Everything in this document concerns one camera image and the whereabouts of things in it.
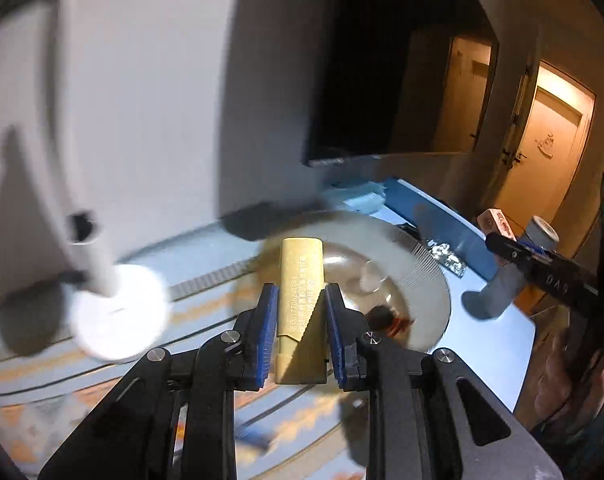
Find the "person's right hand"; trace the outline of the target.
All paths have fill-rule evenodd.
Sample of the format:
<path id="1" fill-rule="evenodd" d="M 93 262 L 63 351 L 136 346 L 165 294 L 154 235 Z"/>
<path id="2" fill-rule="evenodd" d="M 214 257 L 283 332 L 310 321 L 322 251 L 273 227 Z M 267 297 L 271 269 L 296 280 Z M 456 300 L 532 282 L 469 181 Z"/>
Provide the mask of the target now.
<path id="1" fill-rule="evenodd" d="M 534 408 L 541 419 L 550 418 L 552 429 L 576 434 L 597 417 L 604 406 L 604 358 L 590 376 L 583 400 L 572 396 L 572 381 L 566 370 L 569 330 L 557 334 L 537 383 Z"/>

